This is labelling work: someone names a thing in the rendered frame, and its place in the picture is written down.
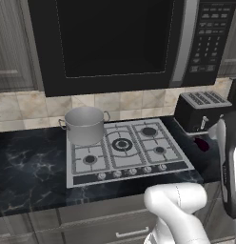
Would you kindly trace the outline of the silver steel pot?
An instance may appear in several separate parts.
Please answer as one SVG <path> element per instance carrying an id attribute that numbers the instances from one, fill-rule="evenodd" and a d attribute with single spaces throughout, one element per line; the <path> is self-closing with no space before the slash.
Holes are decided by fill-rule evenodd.
<path id="1" fill-rule="evenodd" d="M 65 119 L 59 119 L 62 130 L 67 132 L 70 143 L 77 146 L 90 146 L 99 143 L 104 136 L 104 123 L 110 120 L 107 111 L 95 107 L 71 109 Z"/>

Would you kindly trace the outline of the dark purple eggplant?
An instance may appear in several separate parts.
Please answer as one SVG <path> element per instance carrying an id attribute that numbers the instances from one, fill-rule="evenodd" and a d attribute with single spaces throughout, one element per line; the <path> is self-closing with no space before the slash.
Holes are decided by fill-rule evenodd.
<path id="1" fill-rule="evenodd" d="M 202 152 L 206 152 L 209 150 L 209 145 L 208 143 L 203 140 L 202 138 L 198 138 L 196 137 L 194 139 L 194 142 L 197 144 L 198 148 L 202 151 Z"/>

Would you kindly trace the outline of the silver gas hob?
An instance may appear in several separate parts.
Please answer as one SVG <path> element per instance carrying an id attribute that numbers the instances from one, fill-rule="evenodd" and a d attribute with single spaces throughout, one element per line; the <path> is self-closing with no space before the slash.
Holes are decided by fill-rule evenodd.
<path id="1" fill-rule="evenodd" d="M 161 172 L 158 166 L 165 164 Z M 151 173 L 144 167 L 150 166 Z M 128 170 L 137 174 L 129 175 Z M 67 187 L 83 187 L 167 173 L 194 167 L 159 118 L 107 123 L 103 139 L 91 146 L 67 144 Z M 113 176 L 121 171 L 119 178 Z M 104 180 L 98 173 L 105 173 Z"/>

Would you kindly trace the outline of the black toaster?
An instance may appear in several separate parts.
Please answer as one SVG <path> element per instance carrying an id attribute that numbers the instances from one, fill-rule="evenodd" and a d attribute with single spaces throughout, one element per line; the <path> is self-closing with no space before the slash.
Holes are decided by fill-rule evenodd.
<path id="1" fill-rule="evenodd" d="M 215 91 L 183 92 L 179 95 L 174 118 L 185 132 L 206 132 L 232 110 L 232 104 Z"/>

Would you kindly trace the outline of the grey panel under hob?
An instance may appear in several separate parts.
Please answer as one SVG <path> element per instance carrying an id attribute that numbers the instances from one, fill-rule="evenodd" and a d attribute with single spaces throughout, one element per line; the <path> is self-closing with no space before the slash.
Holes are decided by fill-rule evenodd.
<path id="1" fill-rule="evenodd" d="M 59 208 L 62 223 L 142 210 L 141 194 Z"/>

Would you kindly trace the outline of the grey drawer front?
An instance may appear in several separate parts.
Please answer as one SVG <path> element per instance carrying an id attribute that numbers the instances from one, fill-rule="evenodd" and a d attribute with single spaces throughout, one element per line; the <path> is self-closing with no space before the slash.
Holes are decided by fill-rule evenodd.
<path id="1" fill-rule="evenodd" d="M 67 244 L 110 244 L 122 243 L 136 238 L 144 239 L 153 229 L 156 217 L 149 211 L 142 210 L 130 213 L 120 213 L 99 220 L 81 224 L 69 224 L 63 229 Z M 128 233 L 149 227 L 146 234 L 117 238 L 115 233 Z"/>

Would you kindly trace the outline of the grey base cupboard door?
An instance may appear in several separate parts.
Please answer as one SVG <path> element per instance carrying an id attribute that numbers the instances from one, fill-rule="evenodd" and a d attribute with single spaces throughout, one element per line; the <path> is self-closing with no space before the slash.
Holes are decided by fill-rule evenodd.
<path id="1" fill-rule="evenodd" d="M 233 220 L 224 209 L 220 182 L 206 183 L 204 188 L 207 203 L 202 209 L 202 220 L 208 238 L 216 242 L 234 237 Z"/>
<path id="2" fill-rule="evenodd" d="M 0 217 L 0 244 L 64 244 L 55 210 Z"/>

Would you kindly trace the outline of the grey wall cupboard door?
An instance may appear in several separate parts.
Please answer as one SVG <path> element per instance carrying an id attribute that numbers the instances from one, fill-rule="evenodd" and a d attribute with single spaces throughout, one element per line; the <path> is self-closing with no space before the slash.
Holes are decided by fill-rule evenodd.
<path id="1" fill-rule="evenodd" d="M 0 92 L 36 88 L 20 0 L 0 0 Z"/>
<path id="2" fill-rule="evenodd" d="M 232 21 L 218 76 L 236 77 L 236 17 Z"/>

